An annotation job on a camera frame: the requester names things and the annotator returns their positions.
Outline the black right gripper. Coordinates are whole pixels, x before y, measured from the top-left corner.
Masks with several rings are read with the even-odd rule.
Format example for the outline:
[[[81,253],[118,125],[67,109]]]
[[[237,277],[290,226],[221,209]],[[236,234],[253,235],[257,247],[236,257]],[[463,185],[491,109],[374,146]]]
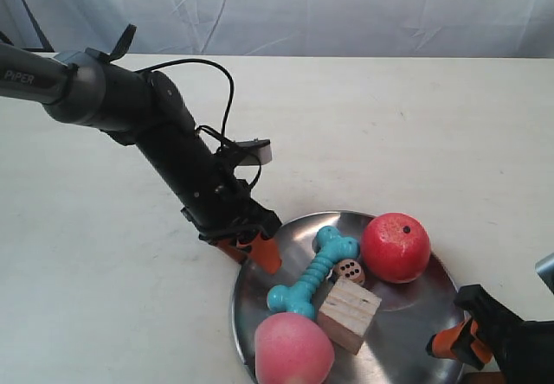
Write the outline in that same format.
[[[483,369],[494,357],[507,383],[553,382],[553,322],[525,321],[481,285],[458,290],[454,305],[470,318],[432,335],[426,351]]]

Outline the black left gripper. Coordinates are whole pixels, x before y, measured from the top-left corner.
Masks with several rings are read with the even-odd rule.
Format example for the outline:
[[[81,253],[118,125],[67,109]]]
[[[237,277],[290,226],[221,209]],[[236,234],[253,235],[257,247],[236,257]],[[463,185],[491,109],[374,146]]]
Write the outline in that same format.
[[[242,150],[236,142],[206,125],[185,131],[167,122],[141,133],[136,145],[183,204],[182,214],[201,240],[217,243],[239,265],[250,254],[265,272],[279,271],[282,260],[273,237],[281,221],[251,196],[259,176],[252,182],[236,178]]]

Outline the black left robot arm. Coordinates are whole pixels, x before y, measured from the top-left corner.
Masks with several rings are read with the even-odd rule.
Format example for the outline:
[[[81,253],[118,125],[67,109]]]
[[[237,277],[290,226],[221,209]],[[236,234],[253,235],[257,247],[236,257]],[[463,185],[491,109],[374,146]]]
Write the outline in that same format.
[[[1,94],[43,105],[54,120],[98,129],[136,146],[182,203],[202,241],[265,272],[281,265],[274,238],[281,222],[239,179],[239,166],[271,159],[266,139],[235,142],[224,130],[198,125],[174,82],[157,64],[137,71],[117,65],[135,34],[129,25],[111,53],[88,48],[53,58],[1,47]]]

